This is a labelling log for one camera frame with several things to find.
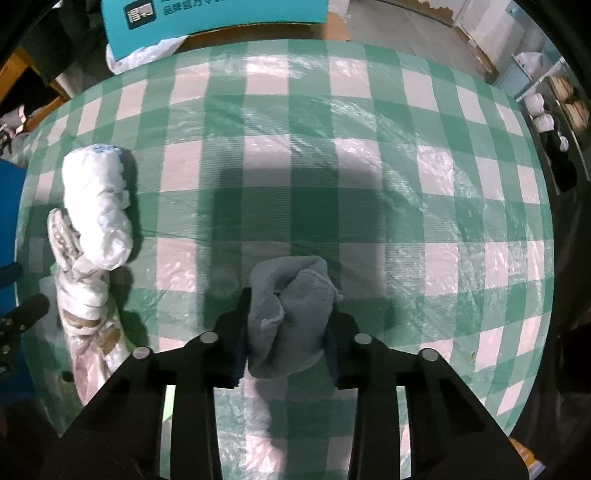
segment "teal box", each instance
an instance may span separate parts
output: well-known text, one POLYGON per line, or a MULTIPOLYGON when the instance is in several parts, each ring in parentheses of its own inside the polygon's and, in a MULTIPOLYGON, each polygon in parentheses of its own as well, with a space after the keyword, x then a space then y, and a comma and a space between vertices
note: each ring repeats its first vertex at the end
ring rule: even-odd
POLYGON ((103 0, 115 60, 165 38, 231 25, 324 23, 328 0, 103 0))

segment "cardboard box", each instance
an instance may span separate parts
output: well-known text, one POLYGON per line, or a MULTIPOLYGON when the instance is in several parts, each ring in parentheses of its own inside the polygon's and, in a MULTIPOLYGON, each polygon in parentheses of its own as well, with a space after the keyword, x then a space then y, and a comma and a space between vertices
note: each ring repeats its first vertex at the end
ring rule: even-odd
POLYGON ((327 0, 102 0, 115 60, 165 38, 231 25, 326 22, 327 0))
POLYGON ((177 52, 229 43, 276 40, 278 38, 349 41, 351 35, 349 35, 341 17, 329 12, 326 22, 322 24, 237 25, 197 33, 185 40, 177 52))

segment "green checkered tablecloth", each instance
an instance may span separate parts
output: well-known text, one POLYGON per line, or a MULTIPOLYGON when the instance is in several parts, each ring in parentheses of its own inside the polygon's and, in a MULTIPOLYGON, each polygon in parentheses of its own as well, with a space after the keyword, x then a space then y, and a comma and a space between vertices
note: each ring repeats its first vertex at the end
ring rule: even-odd
MULTIPOLYGON (((135 249, 111 277, 137 345, 182 345, 234 306, 257 262, 316 254, 363 331, 437 349, 511 431, 540 363, 554 270, 543 174, 506 94, 407 54, 307 40, 206 48, 111 78, 50 115, 18 154, 30 164, 21 298, 50 275, 46 217, 62 203, 62 159, 95 142, 137 165, 135 249)), ((24 346, 63 430, 80 406, 60 378, 69 362, 56 324, 24 346)), ((341 478, 355 404, 323 360, 218 391, 225 478, 341 478)), ((164 447, 163 471, 166 459, 164 447)))

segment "rolled white cloth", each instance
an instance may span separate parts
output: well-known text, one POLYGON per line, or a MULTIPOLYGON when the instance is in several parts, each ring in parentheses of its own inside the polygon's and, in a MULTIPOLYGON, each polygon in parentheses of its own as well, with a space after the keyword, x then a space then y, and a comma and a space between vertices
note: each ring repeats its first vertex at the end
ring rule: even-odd
POLYGON ((64 158, 61 171, 64 206, 80 233, 85 257, 102 270, 123 265, 133 246, 121 150, 95 144, 64 158))

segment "crumpled cloth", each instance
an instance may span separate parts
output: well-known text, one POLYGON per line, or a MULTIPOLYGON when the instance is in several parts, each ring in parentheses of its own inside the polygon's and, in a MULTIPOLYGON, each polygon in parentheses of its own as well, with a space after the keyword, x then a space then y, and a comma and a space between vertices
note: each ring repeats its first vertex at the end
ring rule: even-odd
POLYGON ((56 258, 57 309, 66 333, 74 384, 86 405, 129 355, 117 306, 109 296, 109 272, 84 258, 68 215, 47 218, 56 258))
POLYGON ((121 150, 95 144, 64 157, 64 206, 86 259, 101 270, 123 265, 133 246, 121 150))
POLYGON ((330 312, 341 296, 326 261, 317 256, 279 257, 251 273, 248 370, 276 378, 312 367, 322 356, 330 312))

